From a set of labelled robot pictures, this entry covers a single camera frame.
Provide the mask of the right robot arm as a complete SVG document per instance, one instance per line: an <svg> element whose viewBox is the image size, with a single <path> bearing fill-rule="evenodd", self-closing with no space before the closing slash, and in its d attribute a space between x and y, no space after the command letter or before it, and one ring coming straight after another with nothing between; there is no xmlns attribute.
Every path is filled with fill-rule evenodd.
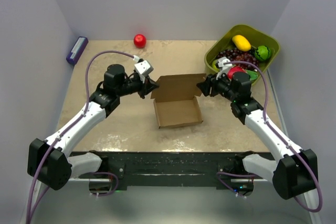
<svg viewBox="0 0 336 224"><path fill-rule="evenodd" d="M316 154L303 150L276 127L266 108L251 96L248 74L237 72L232 78L210 74L197 87L205 96L219 94L228 99L233 115L261 139L273 156L273 160L268 160L253 152L246 153L234 165L237 177L259 176L272 183L283 199L319 189Z"/></svg>

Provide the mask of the brown cardboard box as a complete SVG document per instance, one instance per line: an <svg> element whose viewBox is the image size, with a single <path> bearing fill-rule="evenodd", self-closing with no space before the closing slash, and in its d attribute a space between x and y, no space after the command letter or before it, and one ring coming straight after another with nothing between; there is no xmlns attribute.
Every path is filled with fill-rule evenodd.
<svg viewBox="0 0 336 224"><path fill-rule="evenodd" d="M204 73L160 76L159 87L151 94L160 129L198 125L203 117L198 102L202 92L197 84Z"/></svg>

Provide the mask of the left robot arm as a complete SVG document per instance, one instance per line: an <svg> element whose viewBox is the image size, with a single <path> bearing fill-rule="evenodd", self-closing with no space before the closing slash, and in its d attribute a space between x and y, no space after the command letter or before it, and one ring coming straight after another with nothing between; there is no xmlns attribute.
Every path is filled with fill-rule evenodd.
<svg viewBox="0 0 336 224"><path fill-rule="evenodd" d="M119 105L121 97L137 93L144 98L158 84L150 78L153 67L146 60L134 65L127 76L120 64L110 65L85 106L66 125L45 140L35 139L29 146L27 172L46 186L59 190L69 179L92 173L97 178L108 174L109 165L98 154L71 156L74 147Z"/></svg>

